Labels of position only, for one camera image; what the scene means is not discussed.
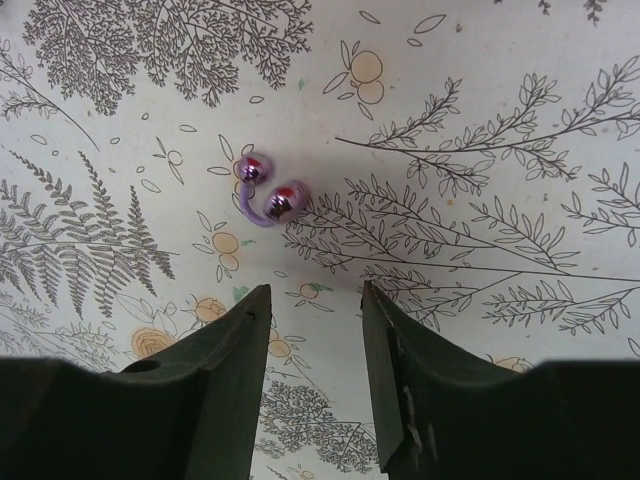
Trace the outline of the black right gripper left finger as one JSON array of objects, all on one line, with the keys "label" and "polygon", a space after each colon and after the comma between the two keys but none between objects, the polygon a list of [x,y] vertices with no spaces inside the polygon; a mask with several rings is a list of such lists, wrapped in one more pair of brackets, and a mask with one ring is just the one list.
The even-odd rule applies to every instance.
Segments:
[{"label": "black right gripper left finger", "polygon": [[118,373],[1,362],[5,479],[246,479],[271,326],[260,285],[221,319]]}]

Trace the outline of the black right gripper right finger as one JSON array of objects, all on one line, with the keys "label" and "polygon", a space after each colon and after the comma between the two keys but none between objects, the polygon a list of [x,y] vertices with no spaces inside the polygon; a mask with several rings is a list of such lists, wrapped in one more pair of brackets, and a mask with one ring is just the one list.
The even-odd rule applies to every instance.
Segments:
[{"label": "black right gripper right finger", "polygon": [[363,286],[381,471],[391,479],[635,479],[639,364],[553,360],[518,373]]}]

